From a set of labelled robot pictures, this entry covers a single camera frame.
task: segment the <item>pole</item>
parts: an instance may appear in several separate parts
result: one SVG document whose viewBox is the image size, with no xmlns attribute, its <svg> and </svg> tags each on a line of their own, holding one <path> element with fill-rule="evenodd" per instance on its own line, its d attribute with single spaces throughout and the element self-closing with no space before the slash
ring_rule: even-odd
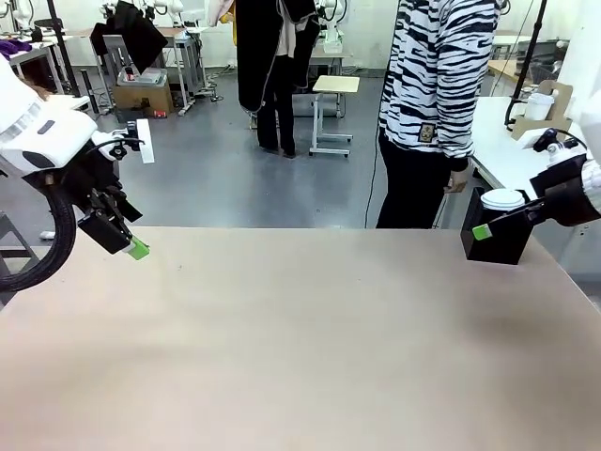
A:
<svg viewBox="0 0 601 451">
<path fill-rule="evenodd" d="M 536 23 L 534 24 L 532 40 L 530 41 L 530 45 L 528 46 L 528 52 L 526 53 L 526 58 L 524 59 L 524 66 L 522 67 L 522 72 L 519 74 L 519 79 L 517 80 L 516 91 L 514 91 L 514 96 L 511 98 L 509 108 L 507 108 L 507 112 L 505 113 L 505 126 L 507 126 L 508 130 L 510 130 L 509 125 L 516 123 L 515 119 L 511 119 L 511 113 L 514 110 L 514 106 L 516 106 L 516 103 L 521 103 L 519 95 L 522 92 L 522 87 L 524 87 L 524 82 L 526 81 L 526 76 L 528 75 L 528 69 L 530 68 L 532 57 L 534 56 L 534 49 L 536 48 L 538 35 L 540 34 L 541 28 L 543 27 L 543 19 L 545 18 L 546 9 L 547 0 L 541 0 L 541 7 L 538 11 L 538 18 L 536 19 Z"/>
<path fill-rule="evenodd" d="M 63 28 L 58 22 L 58 18 L 56 17 L 56 8 L 54 7 L 54 0 L 47 0 L 47 2 L 48 11 L 50 12 L 50 18 L 53 21 L 53 30 L 56 34 L 58 48 L 60 49 L 60 54 L 63 58 L 63 63 L 65 64 L 69 84 L 71 85 L 71 94 L 73 94 L 75 97 L 80 97 L 81 94 L 79 91 L 79 87 L 77 86 L 77 80 L 75 80 L 75 73 L 73 72 L 73 67 L 71 66 L 69 54 L 67 53 L 67 47 L 65 46 L 65 40 L 63 39 Z"/>
<path fill-rule="evenodd" d="M 81 70 L 82 77 L 84 77 L 85 90 L 87 91 L 87 97 L 90 98 L 90 104 L 92 105 L 92 111 L 94 114 L 99 114 L 98 104 L 96 103 L 96 97 L 94 96 L 94 89 L 90 83 L 90 77 L 87 75 L 87 70 Z"/>
</svg>

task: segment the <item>metal stand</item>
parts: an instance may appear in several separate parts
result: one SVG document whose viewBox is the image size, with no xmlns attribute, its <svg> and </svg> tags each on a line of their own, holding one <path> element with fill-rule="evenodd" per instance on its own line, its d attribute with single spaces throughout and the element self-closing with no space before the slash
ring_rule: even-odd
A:
<svg viewBox="0 0 601 451">
<path fill-rule="evenodd" d="M 313 156 L 314 153 L 335 153 L 344 155 L 348 158 L 350 150 L 346 148 L 320 148 L 318 146 L 319 141 L 347 141 L 350 143 L 353 139 L 352 134 L 332 134 L 323 132 L 323 104 L 321 101 L 322 94 L 316 95 L 316 100 L 313 104 L 314 116 L 313 116 L 313 145 L 309 151 L 309 155 Z"/>
<path fill-rule="evenodd" d="M 8 219 L 3 211 L 0 211 L 0 240 L 6 235 L 12 233 L 23 247 L 23 249 L 0 249 L 0 277 L 6 277 L 11 275 L 10 269 L 6 263 L 8 258 L 29 258 L 25 266 L 21 269 L 21 272 L 26 272 L 35 267 L 39 263 L 39 258 L 36 256 L 34 251 L 31 249 L 23 235 L 19 233 L 19 230 L 15 225 Z M 16 293 L 0 293 L 0 304 L 4 306 L 10 301 Z"/>
<path fill-rule="evenodd" d="M 67 53 L 67 47 L 65 46 L 65 40 L 63 39 L 63 27 L 62 24 L 58 21 L 58 17 L 56 16 L 56 8 L 54 7 L 54 0 L 47 0 L 48 2 L 48 11 L 50 12 L 50 17 L 53 21 L 53 29 L 56 34 L 56 43 L 58 48 L 60 49 L 60 54 L 63 58 L 63 63 L 65 64 L 65 71 L 67 72 L 67 78 L 69 79 L 69 83 L 71 85 L 71 94 L 75 97 L 81 97 L 79 92 L 79 87 L 77 86 L 77 81 L 75 80 L 75 73 L 73 72 L 73 67 L 71 66 L 71 62 L 69 59 L 69 54 Z M 53 70 L 53 76 L 55 76 L 56 68 Z"/>
</svg>

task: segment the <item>person's hand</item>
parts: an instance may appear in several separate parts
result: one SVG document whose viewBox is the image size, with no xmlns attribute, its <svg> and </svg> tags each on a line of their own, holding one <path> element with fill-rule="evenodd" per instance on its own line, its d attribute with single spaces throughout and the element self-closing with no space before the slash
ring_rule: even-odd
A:
<svg viewBox="0 0 601 451">
<path fill-rule="evenodd" d="M 451 179 L 449 180 L 449 186 L 444 190 L 446 194 L 452 193 L 463 193 L 468 185 L 468 176 L 470 174 L 470 167 L 468 166 L 461 172 L 452 172 Z"/>
</svg>

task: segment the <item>beige table surface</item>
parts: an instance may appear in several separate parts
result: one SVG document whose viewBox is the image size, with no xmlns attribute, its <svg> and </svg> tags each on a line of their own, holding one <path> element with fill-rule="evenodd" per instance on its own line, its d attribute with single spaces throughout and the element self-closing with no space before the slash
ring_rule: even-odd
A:
<svg viewBox="0 0 601 451">
<path fill-rule="evenodd" d="M 538 244 L 452 231 L 80 237 L 0 313 L 7 451 L 598 450 L 601 318 Z"/>
</svg>

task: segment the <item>white cup lid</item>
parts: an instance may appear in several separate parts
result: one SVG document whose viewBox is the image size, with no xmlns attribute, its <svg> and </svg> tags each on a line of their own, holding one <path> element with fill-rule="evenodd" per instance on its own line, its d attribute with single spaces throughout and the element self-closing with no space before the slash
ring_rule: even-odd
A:
<svg viewBox="0 0 601 451">
<path fill-rule="evenodd" d="M 520 191 L 501 189 L 484 194 L 482 203 L 489 210 L 511 211 L 524 206 L 526 199 Z"/>
</svg>

